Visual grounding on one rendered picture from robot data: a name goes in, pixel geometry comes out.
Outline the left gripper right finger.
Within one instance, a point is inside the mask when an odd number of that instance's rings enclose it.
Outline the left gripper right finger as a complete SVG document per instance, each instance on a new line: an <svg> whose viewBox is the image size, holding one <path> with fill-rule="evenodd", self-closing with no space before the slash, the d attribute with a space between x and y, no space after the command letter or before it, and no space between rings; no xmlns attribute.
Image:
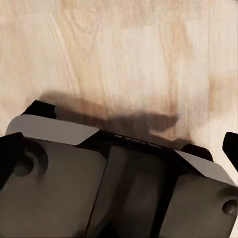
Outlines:
<svg viewBox="0 0 238 238"><path fill-rule="evenodd" d="M238 172L238 134L227 132L222 149Z"/></svg>

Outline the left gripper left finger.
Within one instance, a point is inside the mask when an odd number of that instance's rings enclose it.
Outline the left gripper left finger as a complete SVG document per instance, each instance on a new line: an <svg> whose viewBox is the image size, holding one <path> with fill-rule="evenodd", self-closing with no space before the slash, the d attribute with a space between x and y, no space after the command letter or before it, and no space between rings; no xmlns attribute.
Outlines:
<svg viewBox="0 0 238 238"><path fill-rule="evenodd" d="M26 151L23 134L0 137L0 191Z"/></svg>

